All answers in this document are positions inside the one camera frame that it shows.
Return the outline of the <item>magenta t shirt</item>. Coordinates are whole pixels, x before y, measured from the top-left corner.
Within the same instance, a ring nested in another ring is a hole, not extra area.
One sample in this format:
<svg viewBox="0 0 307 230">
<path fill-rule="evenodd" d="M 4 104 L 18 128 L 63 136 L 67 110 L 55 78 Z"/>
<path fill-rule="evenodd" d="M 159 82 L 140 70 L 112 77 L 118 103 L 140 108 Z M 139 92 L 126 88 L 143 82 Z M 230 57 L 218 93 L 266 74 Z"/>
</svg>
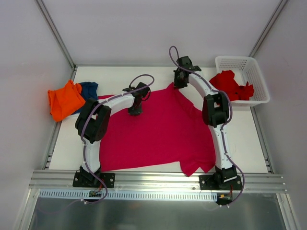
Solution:
<svg viewBox="0 0 307 230">
<path fill-rule="evenodd" d="M 110 117 L 100 142 L 102 171 L 132 169 L 179 162 L 191 176 L 215 166 L 215 149 L 202 112 L 173 84 L 151 93 L 142 114 L 122 110 Z"/>
</svg>

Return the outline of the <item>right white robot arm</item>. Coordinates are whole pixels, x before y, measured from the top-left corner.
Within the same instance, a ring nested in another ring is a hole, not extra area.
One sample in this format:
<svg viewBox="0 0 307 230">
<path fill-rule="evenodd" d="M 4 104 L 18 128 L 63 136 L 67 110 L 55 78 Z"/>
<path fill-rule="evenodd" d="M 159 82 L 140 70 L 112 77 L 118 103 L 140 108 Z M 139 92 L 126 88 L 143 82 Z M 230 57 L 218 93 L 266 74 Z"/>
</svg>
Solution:
<svg viewBox="0 0 307 230">
<path fill-rule="evenodd" d="M 207 182 L 226 189 L 237 182 L 236 166 L 229 156 L 227 123 L 232 118 L 227 96 L 213 87 L 203 76 L 199 66 L 194 66 L 188 56 L 179 57 L 175 62 L 174 86 L 178 89 L 192 85 L 203 98 L 202 118 L 209 126 L 216 154 L 215 173 Z"/>
</svg>

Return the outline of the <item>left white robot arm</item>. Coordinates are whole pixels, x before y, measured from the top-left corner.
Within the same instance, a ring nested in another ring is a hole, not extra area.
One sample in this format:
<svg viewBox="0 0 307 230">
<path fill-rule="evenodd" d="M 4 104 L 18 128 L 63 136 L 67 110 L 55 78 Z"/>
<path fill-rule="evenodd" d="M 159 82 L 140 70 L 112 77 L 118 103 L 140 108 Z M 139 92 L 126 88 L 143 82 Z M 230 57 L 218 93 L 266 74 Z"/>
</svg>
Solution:
<svg viewBox="0 0 307 230">
<path fill-rule="evenodd" d="M 127 109 L 130 115 L 142 113 L 142 102 L 149 98 L 149 85 L 140 82 L 118 95 L 104 100 L 90 98 L 80 112 L 75 128 L 83 143 L 83 162 L 74 175 L 73 187 L 113 188 L 115 175 L 102 173 L 99 160 L 100 142 L 105 136 L 112 115 Z"/>
</svg>

